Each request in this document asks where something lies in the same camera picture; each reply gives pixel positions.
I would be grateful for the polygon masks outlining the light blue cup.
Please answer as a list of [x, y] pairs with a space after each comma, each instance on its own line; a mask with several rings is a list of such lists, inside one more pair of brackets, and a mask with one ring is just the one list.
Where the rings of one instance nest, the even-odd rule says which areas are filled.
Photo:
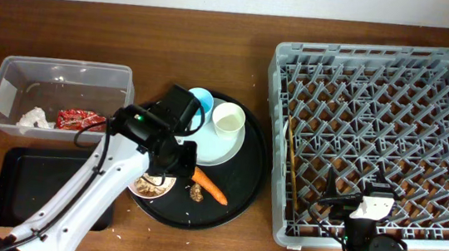
[[202, 118], [204, 118], [204, 125], [208, 124], [210, 121], [210, 116], [213, 111], [213, 105], [214, 105], [214, 99], [213, 96], [209, 91], [207, 91], [205, 88], [192, 88], [190, 89], [190, 93], [195, 95], [195, 97], [198, 99], [198, 101], [201, 103], [201, 105], [204, 108], [204, 111], [197, 111], [193, 120], [191, 120], [190, 129], [196, 129], [198, 126], [200, 126], [200, 121], [202, 121]]

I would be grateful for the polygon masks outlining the cream white cup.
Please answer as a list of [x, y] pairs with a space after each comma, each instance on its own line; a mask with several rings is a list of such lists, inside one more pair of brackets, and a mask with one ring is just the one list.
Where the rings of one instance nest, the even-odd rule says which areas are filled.
[[245, 113], [235, 103], [221, 103], [212, 113], [215, 133], [220, 139], [231, 140], [238, 136], [245, 123]]

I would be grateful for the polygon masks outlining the pale grey round plate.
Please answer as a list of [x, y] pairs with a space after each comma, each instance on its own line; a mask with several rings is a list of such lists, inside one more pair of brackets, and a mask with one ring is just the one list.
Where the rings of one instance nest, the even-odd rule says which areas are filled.
[[214, 166], [221, 165], [231, 160], [244, 144], [246, 126], [243, 125], [232, 138], [220, 138], [215, 131], [212, 120], [204, 125], [198, 132], [185, 137], [176, 137], [182, 145], [186, 141], [194, 141], [197, 147], [197, 165]]

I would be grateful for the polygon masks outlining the orange carrot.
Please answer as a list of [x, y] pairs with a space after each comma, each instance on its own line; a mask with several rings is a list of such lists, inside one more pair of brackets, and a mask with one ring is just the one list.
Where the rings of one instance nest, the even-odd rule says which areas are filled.
[[194, 174], [191, 176], [191, 179], [198, 185], [202, 187], [202, 189], [207, 190], [207, 192], [215, 198], [215, 200], [224, 206], [228, 204], [228, 200], [222, 191], [218, 188], [218, 186], [213, 183], [210, 178], [201, 170], [199, 167], [195, 167]]

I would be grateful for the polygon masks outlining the pink bowl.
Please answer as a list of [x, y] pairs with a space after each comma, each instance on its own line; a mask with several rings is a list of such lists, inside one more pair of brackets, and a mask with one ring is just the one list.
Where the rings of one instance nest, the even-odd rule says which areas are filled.
[[155, 177], [143, 174], [134, 180], [129, 186], [129, 191], [137, 197], [143, 199], [156, 199], [169, 192], [176, 182], [176, 178]]

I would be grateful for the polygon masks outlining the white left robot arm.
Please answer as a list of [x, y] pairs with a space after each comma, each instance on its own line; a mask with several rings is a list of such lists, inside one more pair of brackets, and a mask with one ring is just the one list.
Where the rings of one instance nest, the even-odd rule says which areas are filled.
[[0, 238], [0, 251], [75, 251], [94, 223], [142, 175], [190, 178], [196, 144], [190, 123], [205, 110], [173, 85], [157, 102], [129, 105], [106, 119], [106, 131], [84, 165], [33, 216]]

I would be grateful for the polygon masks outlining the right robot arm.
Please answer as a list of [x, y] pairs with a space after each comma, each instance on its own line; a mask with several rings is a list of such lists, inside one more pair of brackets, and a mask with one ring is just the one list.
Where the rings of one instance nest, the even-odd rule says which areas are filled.
[[343, 222], [343, 236], [338, 239], [342, 251], [408, 251], [402, 240], [377, 233], [377, 224], [387, 219], [400, 200], [383, 175], [368, 181], [364, 191], [355, 194], [338, 194], [336, 183], [336, 172], [329, 170], [326, 190], [318, 203], [329, 207], [329, 219]]

